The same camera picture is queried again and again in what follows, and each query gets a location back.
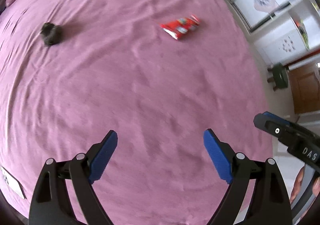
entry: brown door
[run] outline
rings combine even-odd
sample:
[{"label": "brown door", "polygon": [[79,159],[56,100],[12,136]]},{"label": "brown door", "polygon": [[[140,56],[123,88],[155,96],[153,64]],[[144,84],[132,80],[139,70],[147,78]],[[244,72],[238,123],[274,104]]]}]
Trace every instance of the brown door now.
[{"label": "brown door", "polygon": [[320,110],[319,71],[320,61],[317,61],[289,72],[294,112],[296,114]]}]

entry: silver screw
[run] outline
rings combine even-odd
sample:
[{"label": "silver screw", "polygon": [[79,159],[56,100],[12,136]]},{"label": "silver screw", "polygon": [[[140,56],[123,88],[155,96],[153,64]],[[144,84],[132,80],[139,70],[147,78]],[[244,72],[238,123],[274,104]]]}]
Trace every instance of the silver screw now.
[{"label": "silver screw", "polygon": [[85,158],[85,154],[84,153],[77,154],[77,156],[76,156],[77,160],[82,160],[84,158]]},{"label": "silver screw", "polygon": [[53,158],[49,158],[45,163],[46,164],[52,164],[53,163]]},{"label": "silver screw", "polygon": [[241,159],[241,160],[245,158],[245,155],[242,153],[238,153],[236,156],[238,159]]},{"label": "silver screw", "polygon": [[276,163],[276,161],[273,160],[272,158],[269,158],[268,159],[268,163],[271,164],[271,165],[274,165]]}]

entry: white phone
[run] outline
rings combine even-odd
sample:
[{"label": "white phone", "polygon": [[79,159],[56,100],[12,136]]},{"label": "white phone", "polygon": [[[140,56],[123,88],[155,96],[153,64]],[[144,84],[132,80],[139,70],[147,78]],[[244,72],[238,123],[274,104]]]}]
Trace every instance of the white phone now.
[{"label": "white phone", "polygon": [[4,177],[4,181],[5,183],[16,193],[18,194],[22,199],[24,199],[24,195],[21,189],[21,186],[19,184],[19,182],[11,175],[7,172],[6,169],[4,169],[3,167],[1,167],[1,171]]}]

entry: blue rubber pad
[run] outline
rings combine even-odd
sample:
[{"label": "blue rubber pad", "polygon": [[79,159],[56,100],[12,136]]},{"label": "blue rubber pad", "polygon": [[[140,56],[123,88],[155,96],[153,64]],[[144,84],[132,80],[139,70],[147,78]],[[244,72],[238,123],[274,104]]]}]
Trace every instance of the blue rubber pad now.
[{"label": "blue rubber pad", "polygon": [[278,117],[278,116],[276,116],[276,115],[274,115],[274,114],[272,114],[272,113],[270,113],[268,111],[264,112],[263,115],[269,116],[271,118],[274,118],[275,120],[277,120],[278,122],[283,123],[284,125],[290,125],[290,122],[288,122],[287,120],[284,120],[283,118]]},{"label": "blue rubber pad", "polygon": [[90,184],[93,184],[94,181],[97,181],[101,178],[117,145],[118,136],[116,132],[113,132],[102,145],[101,150],[97,153],[97,155],[91,162],[91,174],[88,178]]},{"label": "blue rubber pad", "polygon": [[223,154],[216,138],[212,136],[208,130],[206,130],[204,132],[203,141],[204,146],[207,149],[220,178],[225,180],[228,184],[232,183],[233,176],[231,172],[231,163]]}]

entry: red snack bag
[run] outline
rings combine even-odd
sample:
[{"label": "red snack bag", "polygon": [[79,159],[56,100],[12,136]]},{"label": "red snack bag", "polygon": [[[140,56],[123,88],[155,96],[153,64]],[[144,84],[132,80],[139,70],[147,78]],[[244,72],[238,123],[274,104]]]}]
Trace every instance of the red snack bag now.
[{"label": "red snack bag", "polygon": [[170,34],[176,40],[184,36],[188,31],[194,31],[200,22],[196,16],[191,15],[189,18],[183,17],[178,20],[161,24],[160,27]]}]

